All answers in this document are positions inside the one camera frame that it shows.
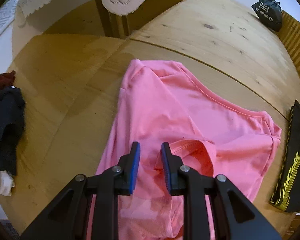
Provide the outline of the pink t-shirt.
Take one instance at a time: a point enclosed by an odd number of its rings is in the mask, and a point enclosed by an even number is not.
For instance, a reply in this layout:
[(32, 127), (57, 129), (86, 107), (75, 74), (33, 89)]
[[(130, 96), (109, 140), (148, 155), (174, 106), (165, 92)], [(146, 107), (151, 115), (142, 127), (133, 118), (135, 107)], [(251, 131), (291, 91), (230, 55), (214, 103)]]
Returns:
[(136, 188), (121, 196), (119, 239), (180, 239), (183, 198), (165, 185), (160, 150), (200, 174), (224, 174), (253, 201), (280, 145), (281, 128), (265, 112), (239, 107), (210, 91), (175, 61), (130, 62), (97, 174), (141, 145)]

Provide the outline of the folded black sport shirt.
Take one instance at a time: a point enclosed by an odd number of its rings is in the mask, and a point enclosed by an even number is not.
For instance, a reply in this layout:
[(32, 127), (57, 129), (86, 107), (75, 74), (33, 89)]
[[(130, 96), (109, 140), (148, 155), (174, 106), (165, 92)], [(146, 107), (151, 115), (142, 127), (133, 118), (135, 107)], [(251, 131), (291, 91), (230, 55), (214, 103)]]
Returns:
[(270, 204), (281, 211), (300, 210), (300, 103), (290, 109), (285, 156)]

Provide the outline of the cream knit sweater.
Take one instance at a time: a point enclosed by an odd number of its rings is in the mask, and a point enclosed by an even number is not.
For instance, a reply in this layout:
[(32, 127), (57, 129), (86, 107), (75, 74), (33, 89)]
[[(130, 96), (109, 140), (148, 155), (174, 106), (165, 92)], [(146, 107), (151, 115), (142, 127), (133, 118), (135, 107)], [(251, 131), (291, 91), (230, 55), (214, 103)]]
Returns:
[(12, 175), (7, 171), (0, 171), (0, 195), (11, 196), (15, 183)]

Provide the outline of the dark navy garment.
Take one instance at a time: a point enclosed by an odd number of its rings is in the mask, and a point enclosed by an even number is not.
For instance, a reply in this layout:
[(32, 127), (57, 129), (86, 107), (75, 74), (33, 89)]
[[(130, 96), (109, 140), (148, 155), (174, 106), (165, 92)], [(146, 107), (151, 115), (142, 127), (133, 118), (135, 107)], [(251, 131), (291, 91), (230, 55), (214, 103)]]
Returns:
[(25, 127), (25, 101), (21, 89), (9, 86), (0, 91), (0, 171), (17, 174), (16, 148)]

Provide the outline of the dark red garment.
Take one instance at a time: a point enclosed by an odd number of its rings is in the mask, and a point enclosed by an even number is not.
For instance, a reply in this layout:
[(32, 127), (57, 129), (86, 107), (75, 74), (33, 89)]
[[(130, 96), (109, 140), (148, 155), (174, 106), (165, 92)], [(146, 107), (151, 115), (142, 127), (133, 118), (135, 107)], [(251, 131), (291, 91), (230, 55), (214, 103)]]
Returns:
[(0, 74), (0, 91), (13, 85), (15, 81), (15, 71)]

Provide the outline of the wooden slat fence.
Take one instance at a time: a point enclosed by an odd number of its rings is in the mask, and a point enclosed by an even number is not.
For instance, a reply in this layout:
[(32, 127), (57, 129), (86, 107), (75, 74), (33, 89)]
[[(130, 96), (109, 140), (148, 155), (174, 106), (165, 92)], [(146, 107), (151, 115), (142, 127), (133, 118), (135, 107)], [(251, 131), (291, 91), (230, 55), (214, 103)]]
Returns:
[(277, 36), (285, 46), (300, 77), (300, 22), (283, 11), (282, 28)]

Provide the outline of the black sports drawstring bag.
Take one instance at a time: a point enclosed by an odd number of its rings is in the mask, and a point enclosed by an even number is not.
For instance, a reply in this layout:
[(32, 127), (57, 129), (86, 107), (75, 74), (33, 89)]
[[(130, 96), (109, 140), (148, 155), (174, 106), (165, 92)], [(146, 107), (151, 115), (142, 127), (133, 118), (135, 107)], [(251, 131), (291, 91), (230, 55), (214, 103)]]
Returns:
[(252, 6), (259, 20), (271, 30), (278, 32), (282, 28), (282, 9), (275, 0), (259, 0)]

